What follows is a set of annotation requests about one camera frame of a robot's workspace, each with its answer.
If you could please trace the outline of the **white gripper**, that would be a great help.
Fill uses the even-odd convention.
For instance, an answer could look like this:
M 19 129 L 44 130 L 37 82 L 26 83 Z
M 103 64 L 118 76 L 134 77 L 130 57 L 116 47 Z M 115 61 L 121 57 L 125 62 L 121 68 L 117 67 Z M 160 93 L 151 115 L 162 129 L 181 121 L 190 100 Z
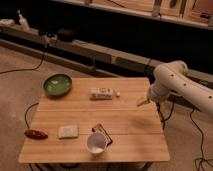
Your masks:
M 166 89 L 162 86 L 152 84 L 148 89 L 147 98 L 138 99 L 136 106 L 139 107 L 144 104 L 148 104 L 149 100 L 156 103 L 164 101 L 166 99 Z

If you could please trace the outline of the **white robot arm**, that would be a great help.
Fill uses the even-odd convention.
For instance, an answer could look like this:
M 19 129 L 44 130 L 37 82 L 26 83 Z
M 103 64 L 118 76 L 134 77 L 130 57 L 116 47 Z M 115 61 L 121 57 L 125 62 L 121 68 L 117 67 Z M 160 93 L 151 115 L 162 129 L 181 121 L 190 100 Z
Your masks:
M 188 67 L 183 61 L 162 63 L 155 67 L 155 81 L 150 85 L 145 98 L 137 100 L 136 106 L 153 102 L 163 102 L 172 90 L 177 92 L 200 111 L 213 115 L 213 89 L 189 79 Z

